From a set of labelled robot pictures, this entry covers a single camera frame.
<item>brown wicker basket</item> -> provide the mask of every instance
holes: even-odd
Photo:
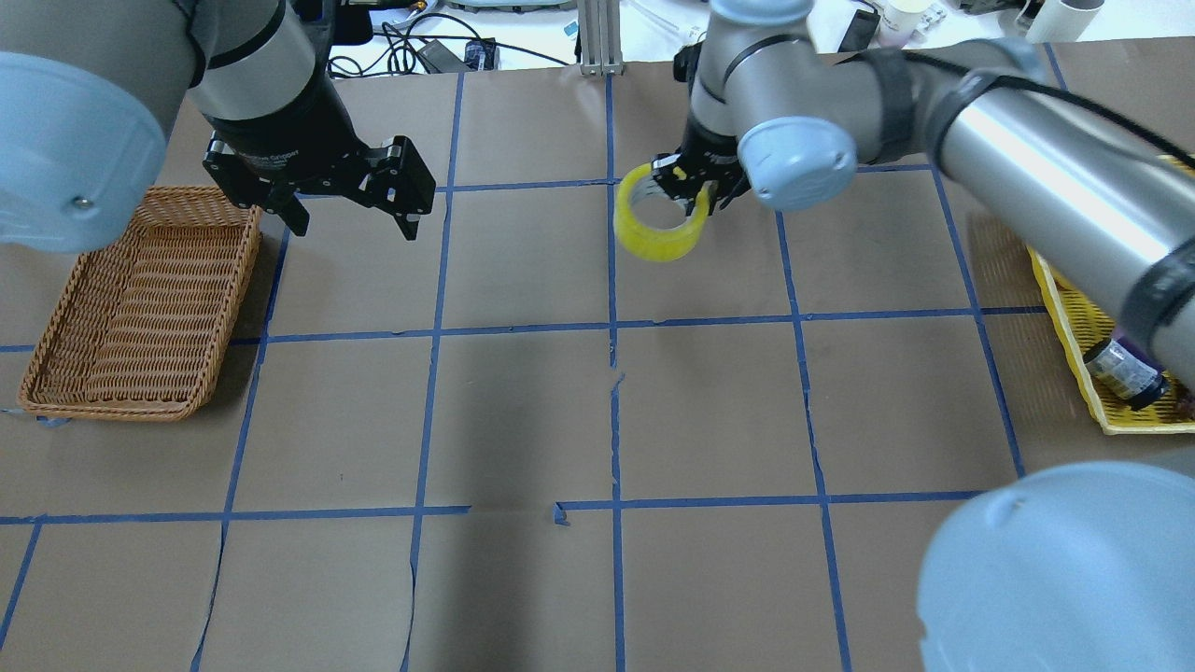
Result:
[[[155,187],[124,234],[80,255],[20,385],[49,417],[173,421],[212,398],[261,242],[259,209]]]

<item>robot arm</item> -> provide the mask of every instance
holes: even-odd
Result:
[[[1195,380],[1195,182],[1120,129],[999,86],[1044,77],[1029,44],[878,50],[829,67],[805,26],[811,0],[710,5],[705,43],[675,63],[690,114],[680,149],[652,163],[658,190],[691,210],[704,189],[725,204],[749,183],[765,204],[798,210],[839,194],[860,161],[927,152]]]
[[[188,88],[215,128],[203,165],[233,203],[301,236],[296,194],[345,196],[413,239],[435,181],[406,138],[357,139],[324,72],[336,5],[323,0],[308,26],[288,0],[4,2],[0,243],[78,252],[115,240]]]

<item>yellow ring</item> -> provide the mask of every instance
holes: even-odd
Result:
[[[618,185],[614,200],[614,237],[626,251],[649,262],[674,262],[687,255],[701,237],[701,228],[710,212],[710,195],[706,189],[697,195],[693,214],[673,228],[651,228],[631,209],[635,187],[651,177],[651,164],[626,173]]]

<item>yellow plastic basket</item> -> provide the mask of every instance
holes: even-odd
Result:
[[[1081,292],[1059,283],[1049,262],[1035,250],[1029,250],[1029,257],[1046,300],[1046,310],[1054,322],[1054,331],[1066,350],[1066,362],[1079,383],[1079,392],[1087,402],[1091,417],[1099,423],[1104,434],[1195,434],[1195,421],[1175,411],[1177,385],[1169,373],[1166,378],[1171,391],[1139,411],[1128,408],[1108,387],[1091,379],[1083,365],[1083,354],[1107,337],[1115,323]]]

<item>white cup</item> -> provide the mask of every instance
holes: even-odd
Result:
[[[885,0],[876,42],[881,47],[903,47],[913,37],[921,14],[933,0]]]
[[[1096,18],[1104,0],[1046,0],[1029,26],[1029,42],[1074,42]]]

